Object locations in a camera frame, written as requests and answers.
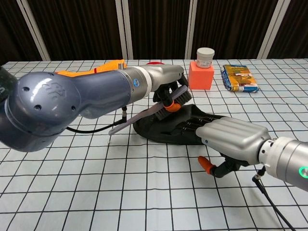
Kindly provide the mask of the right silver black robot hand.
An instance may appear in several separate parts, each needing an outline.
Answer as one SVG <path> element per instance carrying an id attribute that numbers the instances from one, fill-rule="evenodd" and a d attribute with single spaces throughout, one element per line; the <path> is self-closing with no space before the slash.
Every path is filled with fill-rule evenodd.
<path id="1" fill-rule="evenodd" d="M 237 171 L 241 166 L 260 164 L 262 146 L 272 141 L 266 127 L 226 116 L 192 118 L 177 125 L 174 133 L 204 144 L 225 158 L 216 166 L 205 157 L 198 157 L 206 173 L 216 178 Z"/>

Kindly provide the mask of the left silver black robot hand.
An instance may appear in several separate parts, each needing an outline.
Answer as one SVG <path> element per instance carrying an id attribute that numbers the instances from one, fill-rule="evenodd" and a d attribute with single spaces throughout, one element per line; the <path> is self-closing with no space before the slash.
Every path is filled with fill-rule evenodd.
<path id="1" fill-rule="evenodd" d="M 153 101 L 161 104 L 155 116 L 162 120 L 177 112 L 191 98 L 188 80 L 180 65 L 147 64 L 144 66 L 152 80 Z"/>

